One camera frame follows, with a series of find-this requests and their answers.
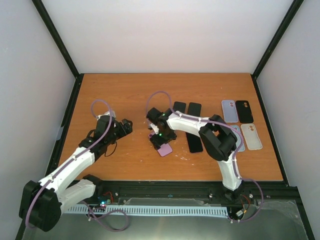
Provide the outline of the purple-edged black smartphone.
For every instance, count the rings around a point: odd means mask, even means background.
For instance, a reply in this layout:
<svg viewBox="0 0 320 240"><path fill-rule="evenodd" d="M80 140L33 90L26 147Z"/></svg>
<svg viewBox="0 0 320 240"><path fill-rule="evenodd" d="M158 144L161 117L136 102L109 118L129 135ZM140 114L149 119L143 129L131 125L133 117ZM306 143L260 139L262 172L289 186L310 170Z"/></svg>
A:
<svg viewBox="0 0 320 240"><path fill-rule="evenodd" d="M160 149L156 150L161 157L165 157L173 152L171 146L167 143L161 146Z"/></svg>

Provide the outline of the blue-edged black smartphone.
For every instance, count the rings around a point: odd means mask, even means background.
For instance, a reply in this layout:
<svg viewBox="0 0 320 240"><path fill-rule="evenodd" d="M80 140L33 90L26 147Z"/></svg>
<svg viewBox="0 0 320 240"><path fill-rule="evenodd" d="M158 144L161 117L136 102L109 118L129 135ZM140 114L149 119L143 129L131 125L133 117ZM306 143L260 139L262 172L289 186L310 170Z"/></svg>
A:
<svg viewBox="0 0 320 240"><path fill-rule="evenodd" d="M185 113L186 111L186 107L187 107L187 104L185 102L180 102L180 101L175 101L174 104L173 104L173 110L176 112L180 112L180 113Z"/></svg>

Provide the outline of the lilac phone case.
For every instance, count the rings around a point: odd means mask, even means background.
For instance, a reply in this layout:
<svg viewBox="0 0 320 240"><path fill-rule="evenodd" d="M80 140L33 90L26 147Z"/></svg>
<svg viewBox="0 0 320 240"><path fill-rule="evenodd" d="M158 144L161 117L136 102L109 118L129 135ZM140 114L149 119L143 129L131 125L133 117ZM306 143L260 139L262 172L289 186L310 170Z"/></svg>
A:
<svg viewBox="0 0 320 240"><path fill-rule="evenodd" d="M221 107L226 123L237 123L239 121L234 100L222 100Z"/></svg>

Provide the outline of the light blue phone case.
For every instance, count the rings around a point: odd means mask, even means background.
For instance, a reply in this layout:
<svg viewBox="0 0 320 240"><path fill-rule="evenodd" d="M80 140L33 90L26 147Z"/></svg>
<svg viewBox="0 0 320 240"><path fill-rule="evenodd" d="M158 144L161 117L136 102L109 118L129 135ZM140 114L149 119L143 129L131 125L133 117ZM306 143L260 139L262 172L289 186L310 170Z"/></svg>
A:
<svg viewBox="0 0 320 240"><path fill-rule="evenodd" d="M236 148L239 148L239 152L244 152L246 150L245 148L245 144L242 144L242 139L241 139L241 130L239 128L239 126L237 125L231 125L231 127L234 129L232 132L235 134L235 136L237 137L237 141L236 141Z"/></svg>

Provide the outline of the black phone case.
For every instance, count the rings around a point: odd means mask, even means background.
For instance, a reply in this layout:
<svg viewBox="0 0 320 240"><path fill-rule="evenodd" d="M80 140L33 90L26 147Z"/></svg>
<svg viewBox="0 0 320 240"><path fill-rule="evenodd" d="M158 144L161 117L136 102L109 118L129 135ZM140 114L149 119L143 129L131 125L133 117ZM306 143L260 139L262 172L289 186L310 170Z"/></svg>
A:
<svg viewBox="0 0 320 240"><path fill-rule="evenodd" d="M254 122L250 104L247 100L237 100L235 102L239 122L242 124L251 124Z"/></svg>

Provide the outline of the beige phone case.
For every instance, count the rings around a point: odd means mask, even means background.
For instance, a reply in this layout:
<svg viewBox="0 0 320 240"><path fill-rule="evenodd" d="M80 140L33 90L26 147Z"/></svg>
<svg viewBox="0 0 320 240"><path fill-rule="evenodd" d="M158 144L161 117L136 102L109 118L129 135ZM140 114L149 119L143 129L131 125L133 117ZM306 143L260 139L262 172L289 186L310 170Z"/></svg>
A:
<svg viewBox="0 0 320 240"><path fill-rule="evenodd" d="M261 150L263 148L257 129L253 123L241 124L240 128L242 130L247 148L250 151Z"/></svg>

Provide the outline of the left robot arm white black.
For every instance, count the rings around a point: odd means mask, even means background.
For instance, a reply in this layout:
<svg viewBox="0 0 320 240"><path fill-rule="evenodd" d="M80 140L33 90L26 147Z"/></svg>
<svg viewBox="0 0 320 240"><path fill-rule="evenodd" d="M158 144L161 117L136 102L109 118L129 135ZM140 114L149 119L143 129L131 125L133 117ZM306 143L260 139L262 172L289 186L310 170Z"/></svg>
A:
<svg viewBox="0 0 320 240"><path fill-rule="evenodd" d="M88 133L62 165L41 180L30 180L24 186L19 217L25 225L48 232L71 207L88 198L95 202L101 200L104 188L98 177L89 174L78 183L71 183L103 156L108 146L132 131L133 123L128 119L117 121L108 113L99 115L96 128Z"/></svg>

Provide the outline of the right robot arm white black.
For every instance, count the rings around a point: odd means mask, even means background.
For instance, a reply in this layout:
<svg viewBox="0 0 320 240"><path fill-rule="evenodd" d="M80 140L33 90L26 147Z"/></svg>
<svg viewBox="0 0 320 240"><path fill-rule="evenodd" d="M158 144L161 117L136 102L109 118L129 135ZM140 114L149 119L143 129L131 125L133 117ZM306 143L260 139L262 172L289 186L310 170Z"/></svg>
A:
<svg viewBox="0 0 320 240"><path fill-rule="evenodd" d="M175 131L182 131L199 137L207 154L217 161L221 175L224 197L235 202L244 189L242 177L237 165L237 141L243 145L243 137L227 125L219 115L196 117L174 111L170 108L161 112L156 108L146 113L149 128L154 131L149 140L156 150L160 150L170 141L176 140Z"/></svg>

